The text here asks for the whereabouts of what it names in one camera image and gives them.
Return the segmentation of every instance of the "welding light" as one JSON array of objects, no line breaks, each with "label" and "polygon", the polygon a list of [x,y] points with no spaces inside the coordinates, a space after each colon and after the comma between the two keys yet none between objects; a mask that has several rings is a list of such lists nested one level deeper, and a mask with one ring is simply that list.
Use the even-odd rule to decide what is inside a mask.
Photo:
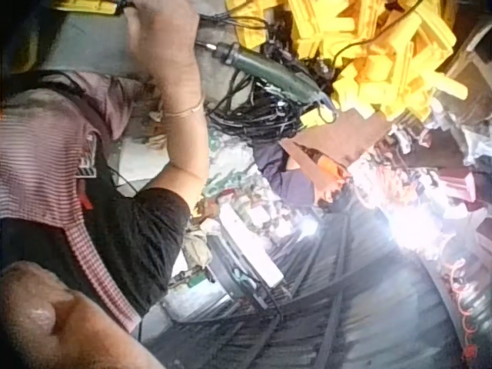
[{"label": "welding light", "polygon": [[317,221],[313,217],[305,217],[301,222],[301,230],[300,238],[312,236],[316,233]]}]

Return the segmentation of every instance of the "black t-shirt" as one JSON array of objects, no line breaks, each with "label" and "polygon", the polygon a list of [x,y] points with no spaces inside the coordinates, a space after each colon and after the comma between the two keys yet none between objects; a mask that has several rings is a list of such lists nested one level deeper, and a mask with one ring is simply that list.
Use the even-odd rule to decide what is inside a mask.
[{"label": "black t-shirt", "polygon": [[[179,195],[165,189],[150,188],[133,198],[121,195],[100,147],[98,177],[86,180],[93,209],[84,210],[85,226],[116,284],[143,315],[167,291],[190,210]],[[16,261],[38,263],[105,309],[62,229],[18,219],[4,219],[0,225],[0,270]]]}]

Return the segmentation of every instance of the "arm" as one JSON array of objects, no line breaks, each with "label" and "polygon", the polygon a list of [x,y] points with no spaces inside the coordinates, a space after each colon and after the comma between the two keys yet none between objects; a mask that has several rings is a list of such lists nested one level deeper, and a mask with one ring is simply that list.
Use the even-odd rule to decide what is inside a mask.
[{"label": "arm", "polygon": [[[126,8],[130,48],[162,93],[169,163],[147,188],[179,194],[192,209],[208,178],[208,130],[194,56],[198,15],[188,0],[137,0]],[[181,117],[176,113],[187,112]]]}]

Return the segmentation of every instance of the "corrugated metal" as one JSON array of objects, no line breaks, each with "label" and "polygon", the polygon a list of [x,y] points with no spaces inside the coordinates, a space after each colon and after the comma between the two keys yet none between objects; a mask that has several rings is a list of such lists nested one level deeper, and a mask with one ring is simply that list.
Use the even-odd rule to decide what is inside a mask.
[{"label": "corrugated metal", "polygon": [[[168,369],[465,367],[439,280],[400,254],[376,213],[355,205],[349,217],[331,215],[322,237],[274,259],[291,293],[275,294],[283,319],[273,308],[259,314],[228,302],[175,325],[148,344],[151,352]],[[466,301],[479,306],[474,320],[485,334],[488,282]]]}]

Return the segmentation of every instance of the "bracelet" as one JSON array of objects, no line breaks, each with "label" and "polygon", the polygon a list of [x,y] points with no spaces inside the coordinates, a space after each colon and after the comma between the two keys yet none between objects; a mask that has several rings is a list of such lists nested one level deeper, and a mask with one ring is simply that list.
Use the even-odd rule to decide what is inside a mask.
[{"label": "bracelet", "polygon": [[183,117],[188,117],[189,115],[192,115],[193,113],[196,113],[199,111],[203,105],[203,102],[205,100],[205,96],[202,95],[200,101],[198,104],[196,104],[193,108],[186,109],[184,111],[180,111],[178,113],[166,113],[165,111],[162,112],[162,117],[163,118],[183,118]]}]

